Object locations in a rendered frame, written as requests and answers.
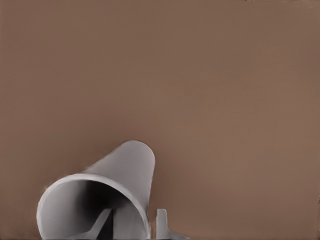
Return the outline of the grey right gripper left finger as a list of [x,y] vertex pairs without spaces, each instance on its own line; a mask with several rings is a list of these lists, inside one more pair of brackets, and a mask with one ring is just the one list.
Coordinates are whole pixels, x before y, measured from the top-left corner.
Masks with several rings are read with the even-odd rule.
[[104,209],[98,216],[90,231],[88,239],[113,239],[114,236],[114,210]]

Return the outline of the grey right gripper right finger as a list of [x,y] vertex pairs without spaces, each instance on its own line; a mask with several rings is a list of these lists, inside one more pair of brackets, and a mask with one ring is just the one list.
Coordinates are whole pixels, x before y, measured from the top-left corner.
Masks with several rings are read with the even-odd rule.
[[164,208],[157,209],[156,216],[156,239],[157,240],[189,240],[190,238],[172,232],[168,227],[168,214]]

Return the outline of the white IKEA cup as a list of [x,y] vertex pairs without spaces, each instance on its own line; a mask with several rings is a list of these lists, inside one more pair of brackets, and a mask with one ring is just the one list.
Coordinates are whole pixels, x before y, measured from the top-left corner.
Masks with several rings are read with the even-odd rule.
[[[145,240],[155,155],[129,140],[83,172],[62,177],[43,193],[37,226],[45,240]],[[88,239],[101,212],[113,209],[113,239]]]

